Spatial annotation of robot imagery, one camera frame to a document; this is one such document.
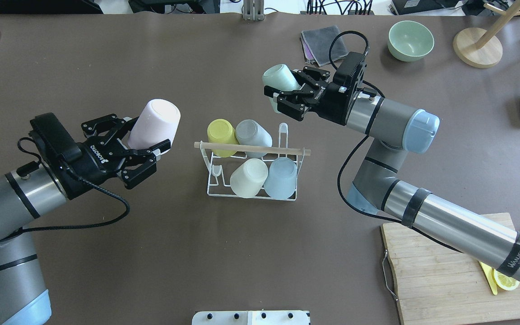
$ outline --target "wooden mug tree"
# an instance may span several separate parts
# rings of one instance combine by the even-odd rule
[[[485,4],[485,8],[501,15],[491,29],[463,29],[452,41],[456,55],[464,63],[481,69],[491,68],[501,61],[503,46],[495,35],[512,17],[520,15],[520,0],[516,0],[506,11],[491,4]]]

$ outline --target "bowl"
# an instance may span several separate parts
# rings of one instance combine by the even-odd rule
[[[403,20],[388,31],[388,50],[400,61],[413,62],[429,54],[435,38],[427,27],[416,21]]]

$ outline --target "cup rack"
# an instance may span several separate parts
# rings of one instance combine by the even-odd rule
[[[264,161],[268,167],[270,167],[270,164],[272,161],[276,160],[276,158],[287,156],[291,158],[290,156],[293,156],[291,159],[297,165],[297,175],[300,173],[304,158],[306,156],[310,156],[311,154],[311,151],[306,148],[292,149],[288,147],[288,125],[286,123],[280,123],[278,132],[278,147],[245,146],[243,144],[213,144],[211,142],[200,141],[194,142],[194,148],[200,149],[202,158],[204,158],[204,163],[208,169],[208,186],[206,193],[208,193],[208,195],[211,197],[239,197],[230,189],[230,185],[227,183],[224,174],[225,169],[230,169],[232,167],[233,170],[235,170],[243,163],[244,160],[248,159],[248,156],[245,154],[245,152],[266,152],[266,156],[260,159]],[[210,156],[208,156],[208,153],[206,152],[207,149],[210,150]],[[211,151],[212,149],[231,150],[237,151],[237,153],[233,156],[222,158],[214,154],[214,152]],[[276,200],[296,201],[297,192],[298,183],[296,189],[294,190],[294,194],[291,197],[283,200]],[[266,194],[264,187],[262,187],[260,192],[253,198],[275,200],[275,198],[269,197],[268,194]]]

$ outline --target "brown tabletop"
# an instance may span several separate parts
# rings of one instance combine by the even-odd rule
[[[0,16],[0,176],[30,160],[16,141],[35,115],[55,113],[81,141],[81,122],[136,116],[152,98],[182,113],[155,175],[131,191],[115,179],[105,184],[128,199],[130,216],[109,227],[34,234],[49,324],[180,325],[196,311],[258,309],[310,310],[319,325],[399,323],[380,269],[381,222],[354,213],[336,191],[338,169],[362,135],[316,115],[299,123],[274,114],[263,95],[264,70],[304,65],[303,29],[363,32],[371,42],[365,80],[441,118],[428,152],[409,155],[403,180],[479,214],[510,212],[520,230],[520,18],[499,33],[504,56],[488,70],[460,61],[452,39],[494,18],[414,17],[435,35],[435,49],[405,64],[386,41],[406,18]],[[345,42],[363,47],[357,37]],[[312,149],[297,201],[206,195],[208,171],[193,143],[206,140],[216,118],[254,119],[273,135],[289,124],[290,146]],[[345,189],[365,152],[349,164]],[[32,225],[94,223],[122,210],[87,193]]]

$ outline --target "white sticker label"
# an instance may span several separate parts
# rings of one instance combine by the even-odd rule
[[[408,0],[406,2],[406,4],[404,4],[404,7],[405,8],[416,7],[419,2],[421,2],[421,0]]]

